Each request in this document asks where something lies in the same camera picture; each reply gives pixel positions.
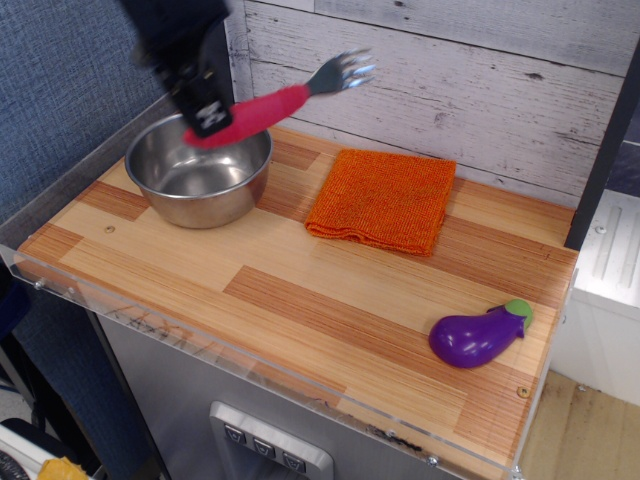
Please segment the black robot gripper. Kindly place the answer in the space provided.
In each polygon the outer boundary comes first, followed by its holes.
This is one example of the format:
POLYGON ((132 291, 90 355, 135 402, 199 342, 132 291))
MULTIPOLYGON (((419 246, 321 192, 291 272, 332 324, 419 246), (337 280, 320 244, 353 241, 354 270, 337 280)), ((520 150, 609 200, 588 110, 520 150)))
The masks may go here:
POLYGON ((122 1, 137 30, 135 62, 153 70, 197 138, 208 138, 233 121, 228 68, 218 59, 225 46, 225 1, 122 1))

